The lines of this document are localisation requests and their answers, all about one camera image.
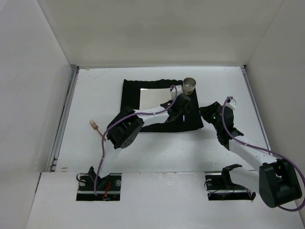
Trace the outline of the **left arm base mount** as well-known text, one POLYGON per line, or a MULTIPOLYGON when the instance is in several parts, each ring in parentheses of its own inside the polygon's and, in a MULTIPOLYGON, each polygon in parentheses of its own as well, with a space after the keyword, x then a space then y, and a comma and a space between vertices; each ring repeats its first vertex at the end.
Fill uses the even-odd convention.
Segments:
POLYGON ((94 193, 94 179, 96 173, 90 167, 88 173, 78 173, 77 201, 120 201, 122 174, 110 173, 109 175, 97 178, 96 195, 94 193))

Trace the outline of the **copper fork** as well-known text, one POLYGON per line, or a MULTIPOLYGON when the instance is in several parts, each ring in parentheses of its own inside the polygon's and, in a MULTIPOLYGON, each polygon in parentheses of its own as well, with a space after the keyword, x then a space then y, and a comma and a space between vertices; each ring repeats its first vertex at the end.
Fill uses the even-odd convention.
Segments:
POLYGON ((102 133, 101 133, 101 131, 99 130, 98 125, 97 125, 93 120, 90 120, 89 123, 90 123, 91 127, 92 127, 95 131, 97 131, 98 134, 99 134, 100 136, 102 136, 102 133))

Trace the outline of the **black cloth placemat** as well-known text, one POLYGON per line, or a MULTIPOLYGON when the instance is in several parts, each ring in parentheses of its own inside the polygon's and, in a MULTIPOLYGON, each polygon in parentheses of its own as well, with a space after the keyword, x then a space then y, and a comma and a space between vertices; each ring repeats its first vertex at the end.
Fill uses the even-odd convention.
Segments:
MULTIPOLYGON (((140 89, 163 89, 171 85, 181 85, 182 80, 160 79, 157 81, 131 81, 124 80, 122 86, 121 107, 123 109, 129 106, 132 109, 139 109, 140 89)), ((164 124, 154 124, 143 127, 142 133, 179 133, 194 131, 203 128, 203 122, 200 116, 199 105, 196 91, 189 96, 191 99, 191 111, 183 116, 179 116, 175 121, 164 124)))

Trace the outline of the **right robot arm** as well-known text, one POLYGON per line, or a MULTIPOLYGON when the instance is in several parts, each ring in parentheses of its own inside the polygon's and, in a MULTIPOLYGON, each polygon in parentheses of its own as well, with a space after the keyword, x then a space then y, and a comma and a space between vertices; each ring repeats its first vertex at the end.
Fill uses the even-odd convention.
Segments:
POLYGON ((224 105, 215 102, 199 109, 202 118, 214 126, 219 143, 256 171, 252 174, 239 164, 224 167, 224 183, 228 186, 241 185, 259 194, 270 208, 281 208, 283 204, 300 199, 302 190, 297 177, 304 175, 291 160, 247 141, 243 133, 234 127, 235 104, 236 101, 228 97, 224 105))

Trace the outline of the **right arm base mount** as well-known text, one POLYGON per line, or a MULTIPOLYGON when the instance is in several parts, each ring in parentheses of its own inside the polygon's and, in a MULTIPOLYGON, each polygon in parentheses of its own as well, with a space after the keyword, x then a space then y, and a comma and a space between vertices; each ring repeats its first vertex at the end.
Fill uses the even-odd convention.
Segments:
POLYGON ((256 193, 232 181, 230 172, 238 172, 242 165, 226 166, 221 172, 205 174, 204 188, 209 201, 249 200, 253 201, 256 193))

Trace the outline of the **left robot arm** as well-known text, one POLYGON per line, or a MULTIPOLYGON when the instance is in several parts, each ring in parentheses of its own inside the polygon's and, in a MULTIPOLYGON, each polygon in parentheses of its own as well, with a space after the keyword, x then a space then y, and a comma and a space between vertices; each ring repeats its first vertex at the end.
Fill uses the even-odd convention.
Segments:
POLYGON ((102 137, 102 159, 97 174, 103 178, 111 173, 122 149, 129 147, 142 128, 176 121, 191 109, 190 97, 180 94, 155 108, 134 110, 126 107, 107 126, 102 137))

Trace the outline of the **white square plate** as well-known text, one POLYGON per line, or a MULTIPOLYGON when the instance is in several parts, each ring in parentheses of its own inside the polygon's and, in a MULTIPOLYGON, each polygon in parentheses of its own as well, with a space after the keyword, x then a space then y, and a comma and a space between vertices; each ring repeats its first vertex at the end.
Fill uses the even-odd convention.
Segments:
POLYGON ((163 89, 140 89, 140 110, 150 109, 159 106, 175 96, 175 90, 170 88, 163 89))

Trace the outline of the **metal cup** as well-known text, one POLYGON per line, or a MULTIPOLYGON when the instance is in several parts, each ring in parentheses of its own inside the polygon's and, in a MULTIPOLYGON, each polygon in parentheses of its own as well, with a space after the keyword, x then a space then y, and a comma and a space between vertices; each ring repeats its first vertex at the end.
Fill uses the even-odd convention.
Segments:
POLYGON ((183 93, 185 95, 191 95, 195 90, 196 80, 191 77, 187 77, 183 80, 183 93))

